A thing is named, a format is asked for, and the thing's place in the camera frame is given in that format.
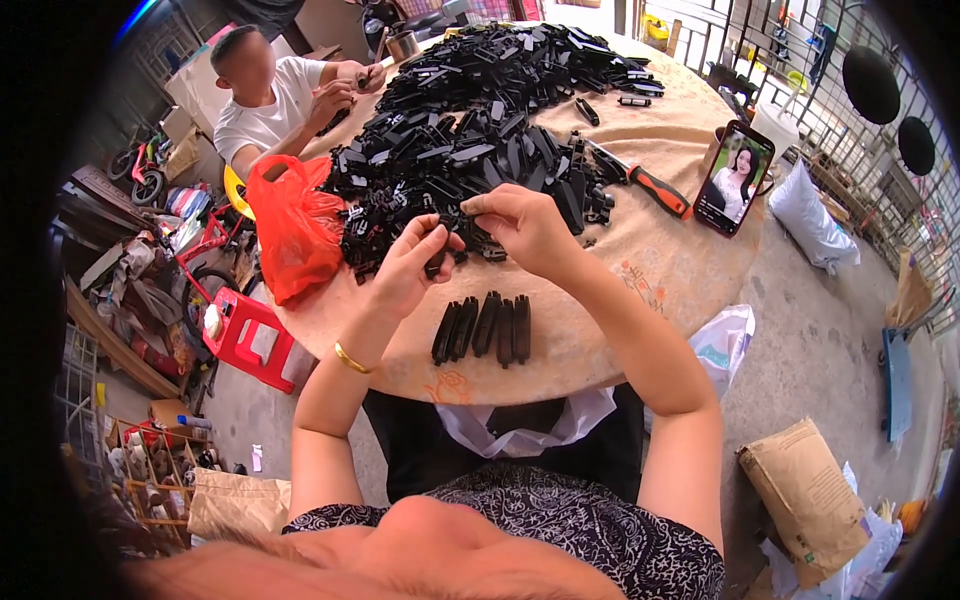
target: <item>gold bracelet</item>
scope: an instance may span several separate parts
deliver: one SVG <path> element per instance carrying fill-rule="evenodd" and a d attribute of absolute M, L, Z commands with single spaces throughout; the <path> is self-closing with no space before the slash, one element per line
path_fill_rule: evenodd
<path fill-rule="evenodd" d="M 340 346 L 340 342 L 337 342 L 336 344 L 334 344 L 333 349 L 336 350 L 337 356 L 340 357 L 340 360 L 342 360 L 345 365 L 347 365 L 354 371 L 360 372 L 364 375 L 369 375 L 370 373 L 373 372 L 373 369 L 367 369 L 360 363 L 356 362 L 355 360 L 347 356 L 347 353 L 344 352 L 344 347 Z"/>

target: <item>round table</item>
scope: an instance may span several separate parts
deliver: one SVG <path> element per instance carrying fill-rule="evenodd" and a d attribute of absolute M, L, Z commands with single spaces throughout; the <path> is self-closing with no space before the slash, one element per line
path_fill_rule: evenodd
<path fill-rule="evenodd" d="M 617 91 L 580 94 L 596 109 L 599 127 L 591 127 L 573 102 L 541 111 L 531 119 L 560 139 L 579 130 L 621 159 L 643 165 L 693 201 L 702 183 L 698 167 L 713 131 L 733 118 L 732 111 L 707 84 L 665 54 L 625 36 L 604 35 L 623 56 L 650 59 L 647 67 L 666 86 L 650 108 L 617 103 Z M 436 43 L 424 42 L 421 47 Z M 389 77 L 396 73 L 385 61 Z M 379 94 L 361 97 L 352 115 L 324 138 L 308 146 L 302 158 L 320 156 L 350 140 L 374 116 Z M 754 261 L 760 242 L 764 204 L 757 202 L 736 237 L 728 239 L 696 220 L 668 215 L 637 186 L 608 188 L 616 198 L 608 228 L 588 225 L 580 239 L 596 238 L 588 250 L 600 257 L 632 291 L 691 336 L 733 303 Z M 347 316 L 369 295 L 342 265 L 322 290 L 296 310 L 275 307 L 288 331 L 317 357 L 333 346 Z M 431 348 L 446 305 L 490 290 L 503 298 L 530 297 L 531 358 L 504 370 L 495 352 L 472 353 L 459 362 L 433 364 Z M 587 311 L 550 282 L 524 272 L 508 259 L 488 263 L 472 255 L 453 280 L 430 288 L 423 302 L 401 325 L 374 372 L 371 387 L 396 396 L 459 405 L 514 405 L 567 396 L 625 381 L 612 349 Z"/>

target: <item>red bicycle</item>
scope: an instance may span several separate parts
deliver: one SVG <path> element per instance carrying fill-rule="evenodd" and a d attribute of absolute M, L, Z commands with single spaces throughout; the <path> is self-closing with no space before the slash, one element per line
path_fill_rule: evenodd
<path fill-rule="evenodd" d="M 220 218 L 225 217 L 226 221 L 232 221 L 236 215 L 236 222 L 230 230 L 224 227 Z M 239 234 L 248 230 L 245 227 L 244 217 L 236 212 L 230 204 L 224 204 L 220 208 L 210 208 L 205 216 L 204 235 L 200 242 L 175 255 L 177 263 L 183 269 L 187 282 L 183 288 L 183 296 L 180 299 L 180 310 L 183 313 L 183 322 L 191 334 L 201 342 L 203 341 L 202 326 L 206 308 L 213 302 L 220 288 L 225 285 L 235 292 L 240 291 L 233 275 L 221 269 L 215 269 L 201 265 L 193 272 L 187 266 L 190 260 L 209 252 L 216 248 L 224 248 L 227 251 L 235 250 L 239 247 L 237 238 Z"/>
<path fill-rule="evenodd" d="M 130 146 L 113 155 L 107 166 L 107 177 L 113 182 L 120 179 L 133 181 L 130 198 L 137 206 L 153 206 L 163 198 L 167 179 L 156 164 L 156 153 L 165 146 L 163 132 L 156 132 L 146 142 Z"/>

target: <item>motorcycle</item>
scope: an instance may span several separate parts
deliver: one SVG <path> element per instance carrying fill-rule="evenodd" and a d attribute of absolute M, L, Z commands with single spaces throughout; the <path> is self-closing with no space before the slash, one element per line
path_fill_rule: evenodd
<path fill-rule="evenodd" d="M 433 36 L 441 36 L 447 27 L 458 26 L 458 18 L 446 17 L 443 11 L 425 12 L 408 17 L 390 0 L 344 0 L 344 2 L 363 8 L 360 22 L 363 24 L 364 37 L 370 47 L 371 60 L 376 58 L 376 53 L 380 49 L 380 40 L 384 37 L 385 28 L 386 37 L 400 32 L 414 32 L 417 41 L 423 41 Z"/>
<path fill-rule="evenodd" d="M 160 151 L 169 146 L 162 132 L 153 132 L 146 142 L 135 141 L 113 155 L 107 168 L 107 178 L 117 182 L 126 179 L 133 182 L 131 200 L 137 206 L 153 206 L 163 198 L 167 179 L 160 171 L 156 159 Z"/>

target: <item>white t-shirt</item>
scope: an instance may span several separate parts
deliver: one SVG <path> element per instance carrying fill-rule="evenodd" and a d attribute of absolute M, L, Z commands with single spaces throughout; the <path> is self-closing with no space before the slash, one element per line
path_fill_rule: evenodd
<path fill-rule="evenodd" d="M 269 150 L 303 123 L 325 65 L 322 60 L 284 57 L 276 62 L 271 84 L 276 102 L 268 107 L 247 108 L 229 99 L 213 132 L 213 145 L 227 164 L 244 146 L 253 144 L 260 152 Z"/>

